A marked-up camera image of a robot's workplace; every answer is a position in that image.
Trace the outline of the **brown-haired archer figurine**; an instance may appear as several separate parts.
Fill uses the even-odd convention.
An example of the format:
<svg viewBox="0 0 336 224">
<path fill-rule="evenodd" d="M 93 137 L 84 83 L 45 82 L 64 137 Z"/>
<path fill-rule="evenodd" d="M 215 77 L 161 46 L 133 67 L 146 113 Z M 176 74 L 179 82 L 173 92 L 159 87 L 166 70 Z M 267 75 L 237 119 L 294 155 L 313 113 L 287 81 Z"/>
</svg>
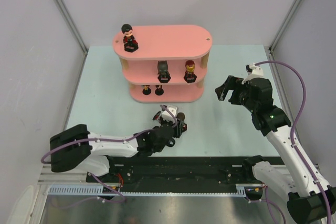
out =
<svg viewBox="0 0 336 224">
<path fill-rule="evenodd" d="M 185 123 L 185 114 L 183 112 L 179 112 L 176 115 L 176 118 L 181 121 L 182 133 L 185 132 L 185 131 L 187 131 L 187 124 Z"/>
</svg>

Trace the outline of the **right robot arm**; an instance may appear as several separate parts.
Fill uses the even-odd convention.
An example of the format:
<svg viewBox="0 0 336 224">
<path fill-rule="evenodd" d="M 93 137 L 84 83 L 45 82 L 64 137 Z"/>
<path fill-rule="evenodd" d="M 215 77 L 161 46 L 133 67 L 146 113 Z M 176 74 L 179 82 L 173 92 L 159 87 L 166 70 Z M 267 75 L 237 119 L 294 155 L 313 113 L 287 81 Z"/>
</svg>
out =
<svg viewBox="0 0 336 224">
<path fill-rule="evenodd" d="M 312 223 L 335 214 L 335 188 L 313 165 L 294 135 L 285 112 L 274 105 L 272 85 L 268 79 L 228 76 L 215 89 L 218 100 L 224 101 L 228 91 L 229 102 L 242 105 L 250 113 L 256 130 L 273 145 L 284 162 L 290 178 L 272 168 L 260 155 L 244 162 L 253 178 L 264 182 L 286 203 L 296 223 Z"/>
</svg>

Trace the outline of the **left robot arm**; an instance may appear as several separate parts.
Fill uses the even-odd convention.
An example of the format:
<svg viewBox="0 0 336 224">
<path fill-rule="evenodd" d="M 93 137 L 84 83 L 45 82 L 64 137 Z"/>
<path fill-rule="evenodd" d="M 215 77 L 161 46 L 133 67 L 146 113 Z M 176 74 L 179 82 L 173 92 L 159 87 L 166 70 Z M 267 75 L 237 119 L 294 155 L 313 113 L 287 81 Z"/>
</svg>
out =
<svg viewBox="0 0 336 224">
<path fill-rule="evenodd" d="M 85 124 L 73 126 L 50 138 L 51 171 L 80 169 L 100 177 L 111 171 L 109 157 L 149 157 L 165 147 L 173 147 L 175 140 L 187 131 L 187 124 L 180 118 L 159 123 L 129 137 L 92 133 Z"/>
</svg>

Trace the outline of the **grey masked bat figurine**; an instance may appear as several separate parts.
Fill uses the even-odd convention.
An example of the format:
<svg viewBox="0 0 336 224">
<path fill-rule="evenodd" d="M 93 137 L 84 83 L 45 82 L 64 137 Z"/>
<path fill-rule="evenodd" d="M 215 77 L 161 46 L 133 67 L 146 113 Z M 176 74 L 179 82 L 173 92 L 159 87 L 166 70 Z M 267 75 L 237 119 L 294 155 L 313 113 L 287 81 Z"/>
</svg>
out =
<svg viewBox="0 0 336 224">
<path fill-rule="evenodd" d="M 167 61 L 158 61 L 157 70 L 158 70 L 158 80 L 161 83 L 168 83 L 171 79 L 170 73 L 168 71 Z"/>
</svg>

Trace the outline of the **red gold armor figurine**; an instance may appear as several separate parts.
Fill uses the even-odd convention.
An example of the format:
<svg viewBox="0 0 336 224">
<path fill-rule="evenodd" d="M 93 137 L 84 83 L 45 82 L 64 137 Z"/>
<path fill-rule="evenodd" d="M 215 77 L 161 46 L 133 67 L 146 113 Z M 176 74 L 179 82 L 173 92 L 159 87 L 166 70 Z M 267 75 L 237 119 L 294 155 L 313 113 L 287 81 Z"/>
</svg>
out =
<svg viewBox="0 0 336 224">
<path fill-rule="evenodd" d="M 185 69 L 184 80 L 187 83 L 194 83 L 197 79 L 197 75 L 194 73 L 195 62 L 193 60 L 187 60 L 185 62 Z"/>
</svg>

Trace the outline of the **dark-haired red-suit figurine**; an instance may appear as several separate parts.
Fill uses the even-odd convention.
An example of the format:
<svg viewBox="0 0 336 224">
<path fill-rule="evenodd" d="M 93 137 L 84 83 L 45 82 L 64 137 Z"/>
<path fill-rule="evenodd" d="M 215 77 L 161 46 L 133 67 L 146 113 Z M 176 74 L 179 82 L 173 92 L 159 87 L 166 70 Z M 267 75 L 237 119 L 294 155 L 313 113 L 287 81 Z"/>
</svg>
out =
<svg viewBox="0 0 336 224">
<path fill-rule="evenodd" d="M 139 44 L 133 35 L 133 28 L 130 24 L 123 24 L 121 27 L 123 33 L 123 44 L 126 52 L 135 52 L 139 48 Z"/>
</svg>

